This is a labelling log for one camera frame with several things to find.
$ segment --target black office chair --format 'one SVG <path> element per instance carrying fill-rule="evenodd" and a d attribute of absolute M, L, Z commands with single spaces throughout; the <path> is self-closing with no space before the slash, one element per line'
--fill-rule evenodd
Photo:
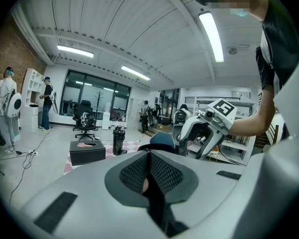
<path fill-rule="evenodd" d="M 87 101 L 87 100 L 82 100 L 81 104 L 78 106 L 78 118 L 81 120 L 81 115 L 83 113 L 89 113 L 89 114 L 93 114 L 93 108 L 91 108 L 91 102 L 90 101 Z M 94 136 L 93 133 L 88 133 L 88 131 L 90 130 L 95 130 L 96 129 L 96 126 L 95 125 L 92 125 L 92 126 L 85 126 L 83 127 L 81 125 L 81 121 L 80 121 L 80 124 L 78 126 L 78 129 L 79 130 L 82 130 L 84 131 L 84 133 L 80 133 L 80 134 L 76 134 L 75 135 L 75 138 L 77 138 L 78 136 L 80 136 L 80 140 L 84 137 L 88 137 L 92 140 L 94 140 L 93 137 L 91 136 Z"/>
<path fill-rule="evenodd" d="M 74 106 L 73 106 L 73 118 L 72 118 L 74 121 L 75 121 L 75 126 L 74 126 L 74 128 L 72 128 L 72 130 L 73 131 L 75 131 L 75 130 L 79 130 L 79 126 L 80 126 L 80 121 L 81 121 L 81 118 L 79 118 L 78 117 L 78 105 L 77 104 L 75 104 Z"/>

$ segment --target ceiling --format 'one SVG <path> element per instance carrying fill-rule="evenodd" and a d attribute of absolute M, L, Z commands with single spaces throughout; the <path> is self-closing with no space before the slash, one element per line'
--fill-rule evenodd
<path fill-rule="evenodd" d="M 52 63 L 148 90 L 259 84 L 255 48 L 262 28 L 249 15 L 210 9 L 195 0 L 20 0 L 18 6 L 24 25 L 32 30 L 28 37 Z M 222 63 L 215 62 L 198 19 L 202 9 L 215 18 Z M 93 52 L 94 58 L 60 53 L 58 44 Z M 229 48 L 236 48 L 237 54 L 230 55 Z M 150 80 L 123 71 L 123 65 Z"/>

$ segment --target brick wall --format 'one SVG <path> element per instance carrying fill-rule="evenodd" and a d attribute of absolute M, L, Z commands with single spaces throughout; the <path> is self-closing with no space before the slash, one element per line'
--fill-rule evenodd
<path fill-rule="evenodd" d="M 18 92 L 28 68 L 44 74 L 46 64 L 38 57 L 15 24 L 12 16 L 8 16 L 0 29 L 0 80 L 6 67 L 11 66 Z"/>

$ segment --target black box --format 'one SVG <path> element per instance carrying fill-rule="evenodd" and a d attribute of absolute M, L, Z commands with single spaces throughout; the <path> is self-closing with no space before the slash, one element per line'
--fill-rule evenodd
<path fill-rule="evenodd" d="M 93 145 L 93 147 L 78 147 L 79 143 Z M 100 140 L 72 141 L 70 143 L 70 157 L 73 165 L 83 165 L 105 159 L 105 147 Z"/>

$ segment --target robotic arm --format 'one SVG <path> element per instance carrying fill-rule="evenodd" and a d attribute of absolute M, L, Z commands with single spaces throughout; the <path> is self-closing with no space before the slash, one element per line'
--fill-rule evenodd
<path fill-rule="evenodd" d="M 202 145 L 197 153 L 196 159 L 202 159 L 218 144 L 220 144 L 228 135 L 228 132 L 233 125 L 237 108 L 232 104 L 219 99 L 208 105 L 204 112 L 197 116 L 189 118 L 180 134 L 179 155 L 186 156 L 187 142 L 194 140 L 198 133 L 203 129 L 203 136 L 199 140 Z"/>

